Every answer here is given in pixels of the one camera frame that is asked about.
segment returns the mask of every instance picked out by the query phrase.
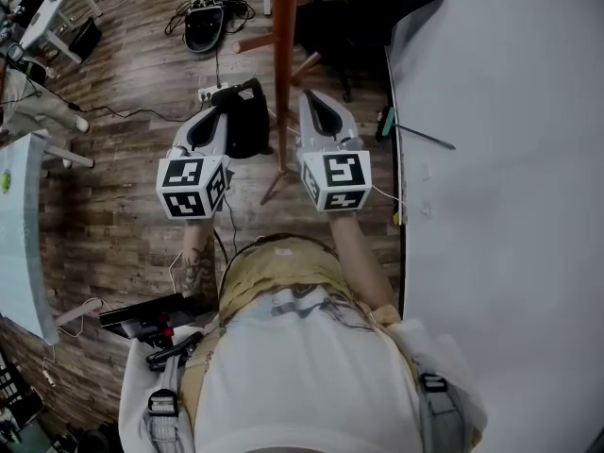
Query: tattoo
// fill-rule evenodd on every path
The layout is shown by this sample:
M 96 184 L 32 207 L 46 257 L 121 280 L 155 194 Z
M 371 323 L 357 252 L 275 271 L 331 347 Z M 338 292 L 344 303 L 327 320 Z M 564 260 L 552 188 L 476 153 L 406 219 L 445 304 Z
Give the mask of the tattoo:
M 208 237 L 203 250 L 194 248 L 192 254 L 183 259 L 180 292 L 185 297 L 195 297 L 200 303 L 218 310 L 213 236 Z

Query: power strip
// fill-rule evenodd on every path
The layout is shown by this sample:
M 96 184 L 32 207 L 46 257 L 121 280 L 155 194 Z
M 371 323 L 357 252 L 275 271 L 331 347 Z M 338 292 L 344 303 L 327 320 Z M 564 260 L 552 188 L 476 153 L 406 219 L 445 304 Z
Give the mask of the power strip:
M 228 82 L 221 82 L 220 89 L 218 86 L 211 86 L 206 88 L 201 88 L 197 90 L 197 98 L 199 102 L 210 102 L 211 97 L 215 95 L 218 91 L 222 89 L 226 89 L 228 87 Z

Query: wooden floor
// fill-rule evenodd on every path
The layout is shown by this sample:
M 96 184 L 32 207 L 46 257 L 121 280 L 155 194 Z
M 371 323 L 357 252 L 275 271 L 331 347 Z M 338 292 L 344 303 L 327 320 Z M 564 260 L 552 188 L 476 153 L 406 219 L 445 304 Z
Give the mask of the wooden floor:
M 106 0 L 99 5 L 110 8 L 121 1 Z M 164 35 L 164 27 L 182 1 L 129 0 L 107 11 L 96 19 L 103 37 L 92 55 L 80 66 L 60 55 L 52 64 L 60 78 L 49 87 L 83 109 L 105 105 L 117 111 L 148 108 L 176 118 L 194 113 L 199 107 L 199 82 L 215 84 L 216 62 L 213 53 L 198 57 L 187 51 L 181 40 L 182 27 L 170 37 Z M 247 1 L 257 16 L 237 36 L 224 38 L 218 56 L 220 77 L 237 84 L 256 75 L 273 109 L 272 48 L 244 55 L 231 50 L 237 39 L 265 33 L 272 25 L 262 14 L 262 0 Z M 69 0 L 65 13 L 78 16 L 84 8 L 81 0 Z M 304 52 L 296 49 L 295 63 L 304 58 Z M 324 66 L 313 70 L 303 84 L 341 100 L 340 83 Z M 352 84 L 354 101 L 348 108 L 371 151 L 374 184 L 389 193 L 393 186 L 390 146 L 381 147 L 373 140 L 378 112 L 387 102 L 384 84 L 371 75 L 361 75 Z M 294 90 L 294 111 L 298 95 L 299 90 Z M 50 176 L 41 185 L 42 263 L 55 314 L 94 296 L 119 308 L 170 294 L 168 266 L 179 252 L 182 236 L 181 226 L 166 219 L 155 194 L 158 160 L 165 156 L 179 124 L 148 113 L 124 120 L 97 111 L 87 118 L 90 132 L 75 136 L 73 145 L 77 153 L 95 160 L 94 168 L 67 171 L 60 163 L 50 163 L 45 166 Z M 290 150 L 293 146 L 294 139 L 290 139 Z M 235 177 L 227 194 L 239 246 L 259 235 L 301 230 L 332 243 L 325 216 L 315 211 L 299 180 L 288 186 L 282 183 L 281 191 L 268 204 L 259 205 L 274 176 L 275 157 L 234 161 L 231 169 Z M 392 209 L 389 198 L 373 192 L 359 216 L 397 288 L 399 230 L 391 225 Z M 232 255 L 233 226 L 227 212 L 218 213 L 216 225 Z M 68 328 L 77 332 L 79 322 Z M 56 362 L 46 365 L 57 382 L 55 388 L 42 376 L 42 356 L 52 358 L 51 347 L 7 320 L 1 321 L 0 334 L 2 347 L 21 364 L 25 378 L 47 404 L 49 412 L 42 422 L 50 432 L 64 432 L 65 423 L 94 428 L 104 420 L 117 419 L 128 341 L 102 330 L 95 317 L 86 317 L 84 331 L 76 339 L 60 333 Z

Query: backpack strap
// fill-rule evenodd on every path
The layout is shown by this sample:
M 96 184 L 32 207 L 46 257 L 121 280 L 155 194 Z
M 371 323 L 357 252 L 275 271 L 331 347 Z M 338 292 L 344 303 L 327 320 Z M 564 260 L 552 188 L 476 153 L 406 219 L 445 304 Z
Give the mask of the backpack strap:
M 457 388 L 436 371 L 412 359 L 418 377 L 417 393 L 424 453 L 467 453 L 472 450 L 474 426 Z
M 158 453 L 194 453 L 189 415 L 178 407 L 179 359 L 180 355 L 166 360 L 160 377 L 161 389 L 149 396 L 143 417 L 149 440 Z

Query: black bag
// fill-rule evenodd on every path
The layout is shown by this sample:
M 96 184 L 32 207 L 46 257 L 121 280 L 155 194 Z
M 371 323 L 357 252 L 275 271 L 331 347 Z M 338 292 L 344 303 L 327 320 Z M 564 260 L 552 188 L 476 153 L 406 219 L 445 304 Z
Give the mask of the black bag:
M 211 104 L 228 116 L 226 154 L 245 159 L 271 154 L 266 98 L 256 78 L 215 92 Z
M 69 50 L 74 54 L 78 54 L 84 60 L 92 53 L 98 41 L 101 40 L 101 35 L 103 35 L 103 32 L 96 27 L 94 19 L 89 17 L 86 23 L 79 29 L 79 32 L 77 32 L 74 41 L 69 46 Z

